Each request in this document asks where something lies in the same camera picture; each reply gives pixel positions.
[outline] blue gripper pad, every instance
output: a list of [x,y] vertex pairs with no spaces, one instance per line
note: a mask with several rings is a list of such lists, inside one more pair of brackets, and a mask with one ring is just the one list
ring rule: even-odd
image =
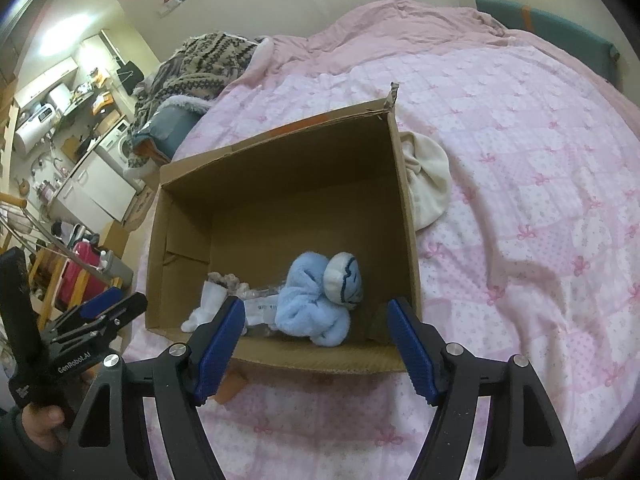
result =
[[121,301],[123,297],[124,292],[122,292],[117,286],[112,286],[83,304],[80,307],[80,317],[87,321],[93,320],[100,316],[100,314],[110,306]]
[[386,324],[409,372],[415,392],[427,399],[429,404],[436,406],[440,393],[436,387],[433,362],[398,300],[392,300],[387,305]]
[[189,339],[191,378],[195,384],[193,397],[197,406],[218,391],[243,328],[244,303],[229,296],[213,321],[200,325]]

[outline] orange tape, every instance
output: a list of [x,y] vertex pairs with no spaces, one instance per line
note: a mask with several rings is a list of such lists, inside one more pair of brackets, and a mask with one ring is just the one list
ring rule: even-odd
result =
[[527,28],[529,32],[536,31],[533,28],[533,21],[531,21],[531,7],[528,5],[522,6],[522,19],[524,20],[524,26]]

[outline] patterned blanket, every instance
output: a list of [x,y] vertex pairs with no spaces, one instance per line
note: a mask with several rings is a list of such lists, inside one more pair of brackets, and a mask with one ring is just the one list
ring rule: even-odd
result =
[[[138,94],[136,115],[129,128],[128,142],[151,120],[158,107],[169,97],[190,96],[211,101],[226,85],[242,75],[251,61],[257,43],[224,32],[189,38],[175,54],[160,65],[148,89]],[[130,150],[129,167],[142,167],[149,144]]]

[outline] kitchen appliance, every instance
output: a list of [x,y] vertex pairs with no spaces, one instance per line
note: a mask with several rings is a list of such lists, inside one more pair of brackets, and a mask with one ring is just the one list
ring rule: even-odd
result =
[[58,110],[60,115],[64,115],[65,111],[71,106],[71,98],[72,95],[69,88],[67,88],[64,83],[60,83],[49,92],[47,102]]
[[34,113],[15,132],[14,148],[15,153],[20,158],[26,158],[39,140],[46,135],[49,130],[53,130],[58,116],[54,107],[47,103]]
[[118,173],[130,186],[133,186],[136,192],[145,189],[145,183],[125,175],[125,170],[129,167],[128,157],[124,147],[127,140],[127,129],[129,121],[126,119],[119,120],[111,131],[104,136],[100,144],[95,147],[95,152],[104,160],[113,171]]

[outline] open cardboard box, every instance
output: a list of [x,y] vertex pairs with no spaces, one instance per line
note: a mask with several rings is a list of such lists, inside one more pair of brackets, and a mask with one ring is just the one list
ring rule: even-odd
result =
[[394,100],[393,92],[162,167],[147,328],[187,341],[180,325],[212,270],[258,288],[283,283],[305,251],[347,251],[358,259],[364,300],[341,346],[241,337],[234,357],[325,373],[404,370],[386,304],[404,296],[419,311],[420,282]]

